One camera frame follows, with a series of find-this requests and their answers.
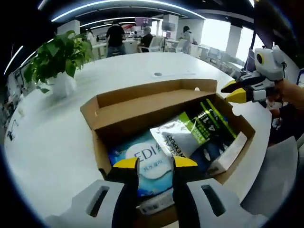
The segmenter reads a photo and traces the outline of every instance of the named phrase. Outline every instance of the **open cardboard box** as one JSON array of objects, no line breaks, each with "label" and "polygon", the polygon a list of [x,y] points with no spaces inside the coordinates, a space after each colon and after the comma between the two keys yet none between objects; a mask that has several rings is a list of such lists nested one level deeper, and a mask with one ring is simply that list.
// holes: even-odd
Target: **open cardboard box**
[{"label": "open cardboard box", "polygon": [[[223,184],[246,154],[255,131],[244,117],[233,114],[232,105],[216,94],[216,88],[216,80],[180,79],[128,87],[90,99],[80,111],[92,129],[96,162],[102,175],[105,177],[112,168],[107,148],[167,122],[204,97],[226,116],[236,134],[242,132],[248,138],[230,168],[215,177]],[[149,216],[137,211],[134,226],[158,228],[176,220],[175,206],[172,205]]]}]

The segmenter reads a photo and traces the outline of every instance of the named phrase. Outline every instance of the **potted plant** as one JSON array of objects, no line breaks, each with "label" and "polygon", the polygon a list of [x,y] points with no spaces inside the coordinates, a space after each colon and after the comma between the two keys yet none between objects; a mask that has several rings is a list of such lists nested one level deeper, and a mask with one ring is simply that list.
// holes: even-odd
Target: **potted plant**
[{"label": "potted plant", "polygon": [[53,94],[57,97],[69,95],[76,89],[75,71],[81,69],[90,59],[94,59],[91,43],[83,41],[82,38],[83,35],[68,31],[44,43],[25,70],[25,80],[33,80],[36,88],[43,93],[49,90],[37,85],[39,81],[52,86]]}]

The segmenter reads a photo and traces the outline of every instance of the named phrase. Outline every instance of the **person wearing mask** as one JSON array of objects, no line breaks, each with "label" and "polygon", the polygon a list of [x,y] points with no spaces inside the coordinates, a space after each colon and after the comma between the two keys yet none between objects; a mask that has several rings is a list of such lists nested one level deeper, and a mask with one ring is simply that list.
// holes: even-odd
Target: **person wearing mask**
[{"label": "person wearing mask", "polygon": [[141,43],[138,45],[137,50],[138,52],[149,52],[148,48],[151,44],[151,41],[153,39],[153,36],[151,34],[151,28],[150,27],[145,27],[143,29],[143,34],[144,37],[141,40]]},{"label": "person wearing mask", "polygon": [[126,54],[123,45],[125,33],[123,28],[118,24],[117,20],[114,20],[113,25],[108,29],[106,38],[108,43],[107,58],[112,57],[114,51],[118,51],[120,55]]},{"label": "person wearing mask", "polygon": [[270,110],[272,118],[282,118],[280,128],[271,127],[268,145],[274,145],[294,136],[299,139],[304,133],[304,88],[281,80],[276,83],[279,94],[268,97],[268,101],[282,100],[289,104],[279,109]]},{"label": "person wearing mask", "polygon": [[187,41],[184,44],[183,53],[190,54],[191,44],[195,43],[195,40],[192,38],[192,33],[191,33],[190,28],[188,26],[184,26],[183,37],[182,38]]},{"label": "person wearing mask", "polygon": [[94,46],[96,44],[93,32],[91,31],[90,28],[86,31],[86,38],[87,38],[88,41],[90,41],[92,46]]}]

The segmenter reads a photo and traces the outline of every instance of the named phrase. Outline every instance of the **white flower pot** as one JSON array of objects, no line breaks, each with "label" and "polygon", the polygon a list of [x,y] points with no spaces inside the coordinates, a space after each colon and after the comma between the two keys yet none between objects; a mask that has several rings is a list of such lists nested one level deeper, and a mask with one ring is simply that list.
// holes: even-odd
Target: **white flower pot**
[{"label": "white flower pot", "polygon": [[52,91],[54,96],[57,98],[64,98],[66,96],[69,96],[76,90],[76,80],[69,75],[67,75],[66,72],[64,73],[58,73],[57,77],[49,78],[48,84],[52,85]]}]

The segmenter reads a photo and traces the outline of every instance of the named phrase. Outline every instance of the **green plant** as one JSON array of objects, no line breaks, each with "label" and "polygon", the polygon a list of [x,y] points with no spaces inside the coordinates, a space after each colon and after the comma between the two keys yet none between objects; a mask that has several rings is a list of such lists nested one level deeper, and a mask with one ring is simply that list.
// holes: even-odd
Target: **green plant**
[{"label": "green plant", "polygon": [[[84,35],[68,31],[55,36],[51,42],[44,43],[25,70],[25,80],[47,84],[49,78],[56,78],[60,72],[74,77],[76,69],[81,69],[84,63],[94,59],[91,43],[82,41],[83,38]],[[37,88],[43,93],[48,92],[48,89],[40,86]]]}]

